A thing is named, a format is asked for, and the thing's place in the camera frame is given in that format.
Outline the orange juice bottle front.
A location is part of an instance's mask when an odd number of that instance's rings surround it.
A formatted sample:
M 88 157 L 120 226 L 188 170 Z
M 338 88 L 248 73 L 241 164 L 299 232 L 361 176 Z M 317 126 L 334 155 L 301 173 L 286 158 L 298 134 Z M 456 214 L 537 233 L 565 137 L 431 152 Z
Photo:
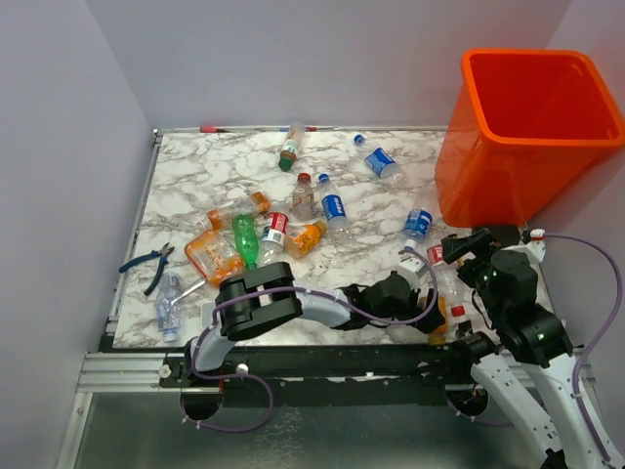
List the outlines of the orange juice bottle front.
M 429 314 L 418 322 L 418 328 L 427 335 L 430 346 L 441 346 L 446 343 L 448 322 L 445 300 L 440 295 L 437 296 L 436 305 Z

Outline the orange juice bottle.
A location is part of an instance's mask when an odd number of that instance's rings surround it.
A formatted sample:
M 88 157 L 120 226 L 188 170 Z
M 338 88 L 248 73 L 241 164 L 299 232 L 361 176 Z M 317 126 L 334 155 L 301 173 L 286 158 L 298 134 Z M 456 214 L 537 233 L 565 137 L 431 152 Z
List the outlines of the orange juice bottle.
M 292 228 L 285 238 L 286 252 L 298 259 L 316 248 L 327 233 L 327 226 L 322 221 Z
M 418 322 L 418 328 L 427 335 L 430 346 L 441 346 L 446 343 L 448 322 L 445 300 L 440 295 L 437 296 L 436 305 L 429 314 Z

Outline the blue Pepsi bottle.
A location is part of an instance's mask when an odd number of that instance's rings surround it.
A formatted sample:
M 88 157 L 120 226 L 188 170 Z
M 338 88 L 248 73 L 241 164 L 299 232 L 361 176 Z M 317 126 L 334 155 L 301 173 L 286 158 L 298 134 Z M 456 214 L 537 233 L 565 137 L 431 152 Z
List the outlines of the blue Pepsi bottle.
M 318 176 L 317 188 L 328 227 L 334 231 L 345 231 L 349 226 L 346 209 L 328 174 Z

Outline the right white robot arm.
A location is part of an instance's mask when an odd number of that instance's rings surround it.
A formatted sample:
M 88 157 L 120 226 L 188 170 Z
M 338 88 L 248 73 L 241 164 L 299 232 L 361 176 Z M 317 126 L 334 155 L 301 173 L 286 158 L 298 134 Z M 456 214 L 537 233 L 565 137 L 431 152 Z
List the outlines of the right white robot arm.
M 605 430 L 580 373 L 598 333 L 576 357 L 563 322 L 537 301 L 535 269 L 548 233 L 524 232 L 504 246 L 488 229 L 442 242 L 447 264 L 481 299 L 500 342 L 484 333 L 459 339 L 448 359 L 458 381 L 473 379 L 508 416 L 541 468 L 621 468 L 624 457 Z

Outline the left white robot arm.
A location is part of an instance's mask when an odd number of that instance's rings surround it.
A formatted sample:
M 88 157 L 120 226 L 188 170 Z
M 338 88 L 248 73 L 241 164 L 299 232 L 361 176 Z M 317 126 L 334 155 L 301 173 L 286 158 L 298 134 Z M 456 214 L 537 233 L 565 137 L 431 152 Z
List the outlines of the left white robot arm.
M 444 324 L 438 292 L 419 305 L 419 290 L 392 271 L 372 285 L 353 283 L 333 290 L 298 282 L 286 262 L 230 277 L 219 287 L 207 326 L 189 341 L 182 374 L 190 383 L 209 383 L 233 347 L 296 320 L 317 322 L 333 330 L 367 325 L 408 325 L 424 334 Z

